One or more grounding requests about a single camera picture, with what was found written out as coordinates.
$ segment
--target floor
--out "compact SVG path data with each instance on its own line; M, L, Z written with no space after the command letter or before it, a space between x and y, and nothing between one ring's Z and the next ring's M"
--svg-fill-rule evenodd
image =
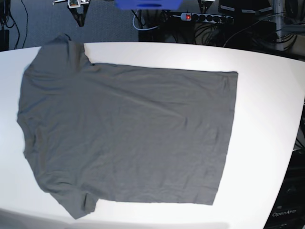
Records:
M137 42L138 32L132 26L130 10L120 10L114 2L91 0L85 26L79 27L67 9L67 3L52 5L52 0L23 0L29 14L28 36L24 47L42 46L60 33L78 42ZM26 13L21 0L11 0L11 14L20 30L18 49L26 34ZM18 33L10 29L10 50Z

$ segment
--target white table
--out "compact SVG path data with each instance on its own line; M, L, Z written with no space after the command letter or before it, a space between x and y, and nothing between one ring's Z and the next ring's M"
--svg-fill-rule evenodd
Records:
M74 220L36 184L23 156L23 133L16 123L22 74L38 50L0 53L1 209L69 224L110 223L111 228L134 223L137 228L151 229L264 227L294 147L305 96L305 63L254 52L186 44L86 44L86 54L92 62L237 71L239 78L227 161L213 206L99 200L94 213Z

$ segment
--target t-shirt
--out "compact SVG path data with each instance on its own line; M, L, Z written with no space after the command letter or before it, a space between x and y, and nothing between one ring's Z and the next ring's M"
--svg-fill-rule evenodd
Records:
M23 75L24 155L75 219L99 198L212 205L236 86L236 72L92 64L83 44L60 36Z

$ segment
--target white cable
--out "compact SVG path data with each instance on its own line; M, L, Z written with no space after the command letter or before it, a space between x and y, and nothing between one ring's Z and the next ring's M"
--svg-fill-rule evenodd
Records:
M138 30L138 31L148 31L148 30L154 30L154 29L157 29L159 26L157 25L157 26L154 26L154 27L151 27L151 28L147 28L147 29L140 29L140 28L138 28L138 27L136 27L135 26L135 15L133 16L133 20L132 20L132 25L133 25L133 27L136 29L136 30Z

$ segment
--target blue box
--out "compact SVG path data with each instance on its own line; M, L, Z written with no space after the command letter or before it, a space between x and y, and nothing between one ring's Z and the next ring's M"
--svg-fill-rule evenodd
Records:
M121 10L177 10L183 0L116 0Z

